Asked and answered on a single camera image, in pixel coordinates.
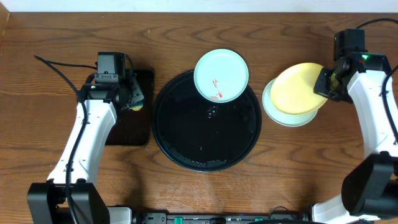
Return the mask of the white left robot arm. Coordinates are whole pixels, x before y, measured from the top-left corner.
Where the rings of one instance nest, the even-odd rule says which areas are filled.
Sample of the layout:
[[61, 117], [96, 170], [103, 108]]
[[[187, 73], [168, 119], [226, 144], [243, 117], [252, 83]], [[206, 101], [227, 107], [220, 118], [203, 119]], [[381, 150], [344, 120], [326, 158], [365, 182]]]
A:
[[143, 100], [135, 74], [91, 75], [77, 92], [76, 120], [64, 152], [44, 183], [31, 184], [34, 223], [134, 223], [130, 207], [107, 206], [96, 189], [104, 146], [120, 111]]

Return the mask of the light blue plate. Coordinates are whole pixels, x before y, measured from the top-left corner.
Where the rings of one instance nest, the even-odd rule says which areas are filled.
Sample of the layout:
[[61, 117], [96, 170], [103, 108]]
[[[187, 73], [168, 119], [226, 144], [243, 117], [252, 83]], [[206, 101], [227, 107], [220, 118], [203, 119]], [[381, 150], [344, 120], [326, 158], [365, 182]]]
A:
[[305, 115], [291, 115], [279, 111], [271, 102], [271, 87], [274, 79], [265, 87], [262, 94], [262, 105], [266, 114], [276, 123], [287, 127], [299, 127], [308, 124], [317, 115], [317, 110]]

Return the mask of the green and yellow sponge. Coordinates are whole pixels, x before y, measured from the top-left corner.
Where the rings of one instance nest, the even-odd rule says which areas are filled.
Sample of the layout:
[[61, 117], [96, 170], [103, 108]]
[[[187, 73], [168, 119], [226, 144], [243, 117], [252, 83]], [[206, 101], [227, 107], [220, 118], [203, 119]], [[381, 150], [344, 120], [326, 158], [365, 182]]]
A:
[[132, 105], [129, 109], [133, 111], [139, 111], [143, 107], [143, 102], [136, 103], [135, 105]]

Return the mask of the pale green plate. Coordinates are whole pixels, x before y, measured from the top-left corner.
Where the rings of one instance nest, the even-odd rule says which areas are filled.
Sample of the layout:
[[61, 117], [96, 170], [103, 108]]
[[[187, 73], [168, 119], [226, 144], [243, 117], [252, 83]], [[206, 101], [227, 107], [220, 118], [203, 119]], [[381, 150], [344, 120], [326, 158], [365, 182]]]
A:
[[244, 59], [228, 49], [215, 49], [197, 62], [193, 81], [199, 94], [215, 103], [227, 103], [246, 89], [249, 70]]

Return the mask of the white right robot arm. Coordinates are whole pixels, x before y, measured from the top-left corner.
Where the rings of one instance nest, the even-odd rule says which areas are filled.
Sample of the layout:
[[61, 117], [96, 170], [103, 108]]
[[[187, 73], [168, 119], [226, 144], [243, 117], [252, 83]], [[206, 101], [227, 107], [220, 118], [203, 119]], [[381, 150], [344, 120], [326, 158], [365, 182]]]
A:
[[340, 195], [311, 207], [317, 223], [355, 223], [397, 217], [397, 105], [394, 69], [381, 54], [349, 53], [324, 70], [314, 92], [353, 103], [364, 160], [344, 179]]

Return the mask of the yellow plate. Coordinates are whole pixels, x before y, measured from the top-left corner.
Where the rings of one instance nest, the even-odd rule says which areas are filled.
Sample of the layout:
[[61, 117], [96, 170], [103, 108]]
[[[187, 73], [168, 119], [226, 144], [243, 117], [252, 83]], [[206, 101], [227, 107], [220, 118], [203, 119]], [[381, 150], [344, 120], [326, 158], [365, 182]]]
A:
[[322, 68], [317, 63], [300, 63], [284, 70], [271, 86], [271, 102], [279, 111], [294, 116], [321, 108], [327, 99], [313, 89]]

